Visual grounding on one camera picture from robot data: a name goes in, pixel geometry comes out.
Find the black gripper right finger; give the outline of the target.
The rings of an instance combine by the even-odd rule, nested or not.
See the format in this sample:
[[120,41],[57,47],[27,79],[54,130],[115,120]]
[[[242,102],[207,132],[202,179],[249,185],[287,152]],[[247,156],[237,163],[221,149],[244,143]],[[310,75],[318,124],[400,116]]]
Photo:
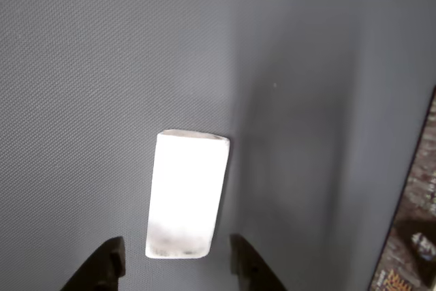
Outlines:
[[254,246],[242,235],[230,235],[231,273],[238,277],[239,290],[286,291]]

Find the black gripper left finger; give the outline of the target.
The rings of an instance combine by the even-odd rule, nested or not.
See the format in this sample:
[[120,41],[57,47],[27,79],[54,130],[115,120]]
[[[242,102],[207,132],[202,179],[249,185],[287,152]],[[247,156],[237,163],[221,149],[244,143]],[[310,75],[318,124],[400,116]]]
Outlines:
[[122,236],[104,241],[69,278],[61,290],[114,290],[125,276],[125,241]]

